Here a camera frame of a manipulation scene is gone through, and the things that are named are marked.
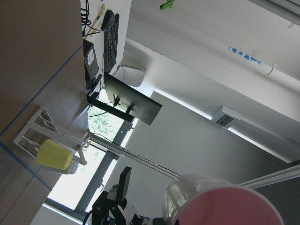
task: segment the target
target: wooden desk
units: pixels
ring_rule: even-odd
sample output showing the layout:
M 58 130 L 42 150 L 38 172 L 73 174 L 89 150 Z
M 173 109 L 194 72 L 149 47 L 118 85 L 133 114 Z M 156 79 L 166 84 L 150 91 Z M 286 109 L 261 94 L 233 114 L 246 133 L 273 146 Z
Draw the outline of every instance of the wooden desk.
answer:
M 30 224 L 60 177 L 40 169 L 12 142 L 33 113 L 44 106 L 60 127 L 71 126 L 78 134 L 87 129 L 80 4 L 74 0 L 6 0 L 2 4 L 1 225 Z M 97 4 L 99 1 L 90 0 L 92 21 L 98 14 Z M 105 4 L 106 9 L 120 14 L 118 65 L 123 57 L 131 0 Z M 104 34 L 88 40 L 95 45 L 102 69 Z

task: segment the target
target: gray wall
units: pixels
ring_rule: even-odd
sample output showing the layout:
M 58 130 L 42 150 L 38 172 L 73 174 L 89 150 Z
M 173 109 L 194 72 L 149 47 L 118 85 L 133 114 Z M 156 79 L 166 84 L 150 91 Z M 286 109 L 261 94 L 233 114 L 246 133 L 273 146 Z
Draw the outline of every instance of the gray wall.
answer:
M 176 173 L 198 173 L 243 183 L 287 167 L 284 161 L 158 93 L 163 105 L 151 126 L 138 122 L 126 149 Z M 121 157 L 106 190 L 132 167 L 128 199 L 140 214 L 160 217 L 171 179 L 127 157 Z
M 285 225 L 300 222 L 300 178 L 286 180 L 255 189 L 265 196 L 280 213 Z

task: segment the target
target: computer mouse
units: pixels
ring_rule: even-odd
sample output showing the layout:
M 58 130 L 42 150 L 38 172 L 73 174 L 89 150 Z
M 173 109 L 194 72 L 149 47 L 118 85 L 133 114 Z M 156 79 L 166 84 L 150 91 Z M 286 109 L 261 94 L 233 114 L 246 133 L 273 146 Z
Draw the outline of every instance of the computer mouse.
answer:
M 107 31 L 111 28 L 114 22 L 114 13 L 109 9 L 106 11 L 101 25 L 102 31 Z

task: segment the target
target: green clip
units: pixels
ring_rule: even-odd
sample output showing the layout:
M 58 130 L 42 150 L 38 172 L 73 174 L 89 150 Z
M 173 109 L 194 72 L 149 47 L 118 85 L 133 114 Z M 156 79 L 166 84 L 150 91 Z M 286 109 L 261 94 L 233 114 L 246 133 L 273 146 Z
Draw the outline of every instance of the green clip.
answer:
M 168 0 L 168 2 L 160 5 L 160 10 L 164 10 L 166 8 L 173 8 L 173 2 L 174 0 Z

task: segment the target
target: label sticker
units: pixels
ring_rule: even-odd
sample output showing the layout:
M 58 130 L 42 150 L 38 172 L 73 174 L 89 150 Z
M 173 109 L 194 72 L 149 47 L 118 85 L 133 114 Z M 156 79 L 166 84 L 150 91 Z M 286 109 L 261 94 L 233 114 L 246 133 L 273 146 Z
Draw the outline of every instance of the label sticker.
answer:
M 90 66 L 91 63 L 93 62 L 95 56 L 94 56 L 94 51 L 91 50 L 90 53 L 88 54 L 88 65 Z

